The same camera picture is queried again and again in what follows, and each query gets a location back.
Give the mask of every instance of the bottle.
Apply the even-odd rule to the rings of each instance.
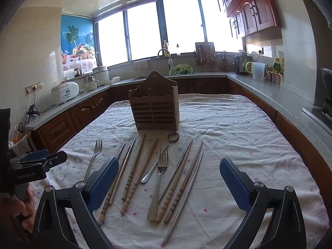
[[[280,61],[279,58],[274,58],[273,62],[273,73],[278,74],[280,72]]]
[[[283,75],[285,72],[285,59],[281,59],[280,62],[280,74]]]
[[[181,55],[179,44],[176,44],[176,55]]]
[[[166,42],[166,40],[164,40],[164,49],[168,49],[168,43]],[[167,51],[164,51],[164,56],[169,57],[169,54]]]

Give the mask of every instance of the fork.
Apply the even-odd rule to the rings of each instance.
[[[84,176],[84,182],[86,182],[86,180],[89,177],[90,171],[91,171],[91,167],[92,167],[92,161],[93,159],[101,153],[101,151],[103,150],[103,142],[101,139],[96,140],[96,146],[95,146],[95,153],[92,156],[91,160],[90,160],[90,164],[88,166],[88,169],[86,170],[85,176]]]
[[[163,149],[163,153],[162,153],[161,149],[160,149],[160,155],[159,155],[159,160],[158,160],[159,175],[158,175],[156,188],[155,188],[154,193],[153,193],[153,198],[152,198],[152,201],[151,201],[151,204],[150,204],[149,212],[147,214],[147,219],[149,221],[154,221],[157,218],[161,176],[166,171],[167,167],[168,167],[168,150],[167,150],[167,153],[165,153],[164,149]]]

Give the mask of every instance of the electric kettle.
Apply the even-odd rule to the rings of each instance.
[[[234,66],[237,75],[248,75],[246,71],[246,63],[249,62],[245,56],[236,55],[234,56]]]

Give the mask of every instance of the chopstick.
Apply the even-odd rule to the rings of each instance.
[[[143,166],[141,167],[141,170],[139,171],[139,174],[138,174],[138,176],[137,176],[137,178],[136,178],[136,180],[135,180],[135,182],[134,182],[134,184],[133,184],[133,186],[132,186],[132,188],[131,188],[131,190],[130,190],[128,196],[127,196],[127,199],[126,199],[126,201],[124,202],[124,204],[123,204],[123,206],[122,206],[122,208],[121,208],[121,210],[120,210],[120,213],[121,213],[121,214],[125,214],[125,212],[127,211],[128,205],[129,205],[129,203],[130,203],[130,201],[131,201],[131,199],[132,199],[132,196],[133,196],[134,193],[135,193],[135,190],[136,190],[136,188],[137,188],[137,185],[139,184],[139,182],[140,182],[140,180],[141,180],[141,177],[142,177],[142,175],[143,175],[143,173],[144,173],[144,171],[145,171],[145,169],[146,169],[146,166],[147,166],[147,164],[149,163],[149,161],[150,161],[150,159],[151,159],[151,157],[152,157],[153,151],[154,151],[154,149],[155,149],[156,146],[157,146],[158,140],[159,140],[159,139],[157,138],[156,141],[155,141],[155,143],[153,144],[153,146],[152,146],[152,148],[151,148],[151,150],[150,150],[150,153],[149,153],[149,155],[147,156],[147,158],[146,158],[146,160],[145,160]]]
[[[119,169],[122,169],[123,163],[125,162],[125,159],[128,156],[131,147],[134,145],[134,142],[135,142],[135,139],[132,142],[132,145],[129,147],[128,151],[126,152],[126,155],[125,155],[124,159],[120,163]],[[120,157],[120,154],[121,154],[123,148],[124,148],[124,145],[122,146],[121,151],[120,151],[119,155],[117,156],[118,159]],[[106,200],[104,202],[104,206],[103,206],[102,212],[101,212],[101,214],[99,216],[98,224],[100,226],[102,226],[102,224],[104,222],[104,218],[105,218],[106,211],[107,211],[107,208],[108,208],[108,205],[109,205],[109,202],[110,202],[110,198],[111,198],[111,195],[112,195],[112,193],[114,191],[114,187],[115,187],[115,184],[117,183],[118,177],[119,177],[119,172],[117,173],[117,176],[115,177],[115,180],[113,181],[112,186],[111,186],[110,190],[108,191],[108,194],[107,194]]]
[[[180,187],[180,189],[179,189],[179,192],[178,192],[178,194],[176,195],[176,198],[174,199],[174,202],[173,202],[173,204],[172,204],[172,207],[170,208],[170,210],[168,211],[168,214],[167,214],[166,217],[165,217],[164,223],[166,223],[166,224],[169,223],[169,221],[171,220],[172,215],[173,215],[173,213],[174,213],[174,210],[176,209],[176,206],[178,205],[178,203],[179,203],[179,201],[180,201],[180,199],[181,199],[181,196],[182,196],[182,194],[183,194],[183,191],[185,190],[185,188],[186,188],[186,186],[187,186],[188,180],[189,180],[189,178],[190,178],[191,173],[193,172],[193,169],[194,169],[194,166],[195,166],[195,164],[196,164],[196,161],[197,161],[198,155],[199,155],[199,153],[200,153],[200,149],[201,149],[201,147],[202,147],[202,144],[203,144],[203,141],[201,142],[201,144],[200,144],[200,146],[199,146],[199,148],[198,148],[198,150],[197,150],[197,152],[196,152],[196,154],[195,154],[195,157],[194,157],[194,159],[193,159],[193,161],[192,161],[192,163],[191,163],[191,165],[190,165],[190,167],[189,167],[189,170],[188,170],[188,172],[187,172],[187,175],[185,176],[185,179],[183,180],[183,183],[182,183],[182,185],[181,185],[181,187]]]
[[[184,166],[185,166],[185,164],[186,164],[186,161],[187,161],[187,158],[188,158],[188,155],[189,155],[189,151],[190,151],[190,147],[191,147],[192,142],[193,142],[193,140],[189,141],[188,146],[186,147],[186,149],[185,149],[185,151],[184,151],[184,153],[183,153],[183,155],[182,155],[182,157],[181,157],[181,159],[180,159],[181,162],[179,161],[179,162],[180,162],[180,166],[179,166],[180,168],[178,168],[179,170],[178,170],[178,172],[176,173],[176,176],[175,176],[174,181],[173,181],[173,183],[172,183],[171,189],[169,190],[168,195],[167,195],[167,197],[166,197],[166,199],[165,199],[165,202],[164,202],[163,206],[161,207],[161,211],[159,212],[159,214],[158,214],[158,216],[157,216],[157,218],[156,218],[156,221],[157,221],[158,223],[159,223],[159,222],[161,221],[161,219],[163,218],[163,216],[164,216],[164,214],[165,214],[165,211],[166,211],[166,209],[167,209],[167,206],[168,206],[170,200],[172,199],[173,193],[174,193],[174,191],[175,191],[175,189],[176,189],[176,185],[177,185],[178,182],[179,182],[179,179],[180,179],[180,176],[181,176],[181,174],[182,174],[183,168],[184,168]]]
[[[123,195],[122,195],[122,200],[126,200],[126,198],[127,198],[129,186],[130,186],[130,183],[132,182],[132,176],[134,175],[134,171],[135,171],[135,168],[136,168],[136,165],[137,165],[137,162],[138,162],[138,158],[139,158],[139,156],[141,154],[141,151],[142,151],[145,136],[146,135],[144,134],[144,136],[142,138],[142,141],[141,141],[141,144],[139,146],[138,152],[136,154],[135,160],[132,164],[132,169],[130,170],[129,177],[128,177],[128,180],[127,180],[127,184],[126,184],[126,187],[124,188],[125,190],[124,190]]]
[[[201,159],[202,159],[202,156],[203,156],[203,152],[201,152],[201,154],[200,154],[200,159],[198,160],[197,166],[196,166],[196,168],[195,168],[195,171],[194,171],[193,177],[191,178],[191,181],[190,181],[190,184],[189,184],[188,189],[187,189],[187,191],[186,191],[185,197],[183,198],[182,203],[181,203],[181,205],[180,205],[180,208],[179,208],[178,212],[177,212],[176,215],[175,215],[174,221],[173,221],[173,223],[171,224],[171,227],[169,228],[169,230],[168,230],[168,232],[167,232],[167,234],[166,234],[166,236],[165,236],[165,238],[164,238],[164,240],[163,240],[163,244],[166,244],[166,243],[168,242],[169,238],[171,237],[172,232],[174,231],[174,228],[175,228],[177,222],[179,221],[180,215],[181,215],[181,213],[182,213],[182,211],[183,211],[183,208],[184,208],[184,206],[185,206],[185,204],[186,204],[186,202],[187,202],[187,200],[188,200],[188,197],[189,197],[190,191],[191,191],[191,189],[192,189],[192,187],[193,187],[193,184],[194,184],[195,178],[196,178],[196,176],[197,176],[197,172],[198,172],[198,168],[199,168],[199,166],[200,166],[200,161],[201,161]]]
[[[115,194],[116,194],[116,192],[117,192],[117,188],[119,187],[119,183],[120,183],[120,180],[121,180],[122,174],[123,174],[124,169],[125,169],[125,167],[126,167],[126,165],[127,165],[127,162],[128,162],[128,160],[129,160],[130,154],[132,153],[132,148],[133,148],[133,146],[134,146],[134,143],[135,143],[135,139],[134,139],[134,141],[132,142],[132,145],[131,145],[130,148],[129,148],[129,151],[128,151],[128,154],[127,154],[126,158],[124,159],[124,162],[123,162],[122,168],[121,168],[121,170],[120,170],[120,172],[119,172],[119,176],[118,176],[118,178],[117,178],[117,182],[116,182],[115,185],[114,185],[114,191],[113,191],[112,196],[111,196],[111,198],[110,198],[109,205],[112,205],[112,203],[113,203],[113,200],[114,200]]]
[[[183,159],[184,159],[184,157],[185,157],[186,152],[188,151],[188,149],[190,149],[190,146],[191,146],[191,143],[192,143],[192,142],[193,142],[193,139],[192,139],[191,141],[189,141],[187,147],[185,148],[185,151],[183,152],[183,154],[182,154],[182,156],[181,156],[181,158],[180,158],[178,164],[176,165],[176,167],[175,167],[175,169],[174,169],[172,175],[170,176],[170,178],[169,178],[169,180],[168,180],[166,186],[164,187],[164,189],[162,190],[162,192],[161,192],[161,194],[160,194],[160,196],[159,196],[158,204],[160,204],[161,200],[163,199],[163,197],[164,197],[164,195],[165,195],[165,193],[166,193],[166,191],[167,191],[169,185],[171,184],[171,182],[172,182],[172,180],[173,180],[175,174],[177,173],[177,170],[179,169],[179,167],[180,167],[180,165],[181,165],[181,163],[182,163],[182,161],[183,161]]]

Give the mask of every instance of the gray countertop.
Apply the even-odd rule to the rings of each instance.
[[[309,117],[302,111],[303,107],[315,107],[305,99],[291,93],[282,87],[270,82],[261,82],[252,79],[250,76],[240,76],[227,72],[196,72],[193,75],[172,76],[170,79],[186,79],[186,78],[228,78],[251,91],[253,94],[264,100],[266,103],[275,108],[281,115],[288,119],[318,150],[326,163],[332,169],[332,136],[320,126],[314,119]],[[68,102],[53,107],[36,119],[26,124],[28,130],[36,130],[52,118],[66,111],[72,106],[83,102],[84,100],[94,96],[102,91],[116,86],[128,84],[137,84],[143,82],[144,79],[133,80],[124,79],[112,85],[105,85],[96,90],[78,95]]]

